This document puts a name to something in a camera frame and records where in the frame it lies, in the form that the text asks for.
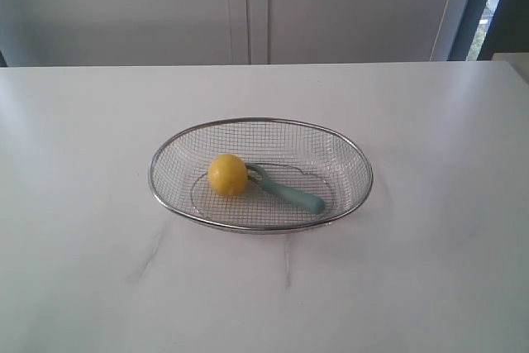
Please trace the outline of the light blue vegetable peeler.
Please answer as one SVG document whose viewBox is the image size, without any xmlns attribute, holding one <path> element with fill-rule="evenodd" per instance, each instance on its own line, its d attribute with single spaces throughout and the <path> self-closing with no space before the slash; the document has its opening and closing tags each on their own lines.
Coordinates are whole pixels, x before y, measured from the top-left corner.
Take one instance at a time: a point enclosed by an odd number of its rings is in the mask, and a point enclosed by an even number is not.
<svg viewBox="0 0 529 353">
<path fill-rule="evenodd" d="M 281 198 L 295 207 L 301 208 L 311 214 L 321 214 L 325 211 L 325 201 L 319 196 L 274 182 L 268 176 L 267 172 L 258 165 L 245 163 L 245 167 L 260 176 L 260 179 L 255 179 L 253 177 L 251 177 L 251 179 L 265 192 L 270 193 L 277 198 Z"/>
</svg>

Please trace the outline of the white cabinet doors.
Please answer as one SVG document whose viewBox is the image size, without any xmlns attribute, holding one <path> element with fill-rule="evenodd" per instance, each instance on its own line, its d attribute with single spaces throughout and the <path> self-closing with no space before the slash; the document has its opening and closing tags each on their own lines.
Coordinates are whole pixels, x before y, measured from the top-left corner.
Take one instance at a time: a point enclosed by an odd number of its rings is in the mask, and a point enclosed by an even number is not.
<svg viewBox="0 0 529 353">
<path fill-rule="evenodd" d="M 2 50 L 40 66 L 431 60 L 449 0 L 1 0 Z"/>
</svg>

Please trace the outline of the yellow lemon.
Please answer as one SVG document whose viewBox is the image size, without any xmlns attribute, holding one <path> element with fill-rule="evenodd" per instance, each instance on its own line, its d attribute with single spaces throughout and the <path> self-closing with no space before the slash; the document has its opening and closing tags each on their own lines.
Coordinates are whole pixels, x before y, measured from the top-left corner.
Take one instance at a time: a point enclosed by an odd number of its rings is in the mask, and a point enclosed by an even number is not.
<svg viewBox="0 0 529 353">
<path fill-rule="evenodd" d="M 222 154 L 209 165 L 207 179 L 215 193 L 223 197 L 233 197 L 245 190 L 248 171 L 241 158 Z"/>
</svg>

